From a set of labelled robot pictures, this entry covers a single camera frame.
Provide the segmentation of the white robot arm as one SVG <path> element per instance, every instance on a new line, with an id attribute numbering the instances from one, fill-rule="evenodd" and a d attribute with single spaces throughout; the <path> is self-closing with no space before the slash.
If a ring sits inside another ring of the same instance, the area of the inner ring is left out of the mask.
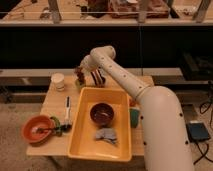
<path id="1" fill-rule="evenodd" d="M 135 101 L 142 112 L 147 171 L 194 171 L 180 101 L 164 86 L 152 86 L 114 61 L 112 46 L 93 48 L 80 63 L 87 71 L 102 68 Z"/>

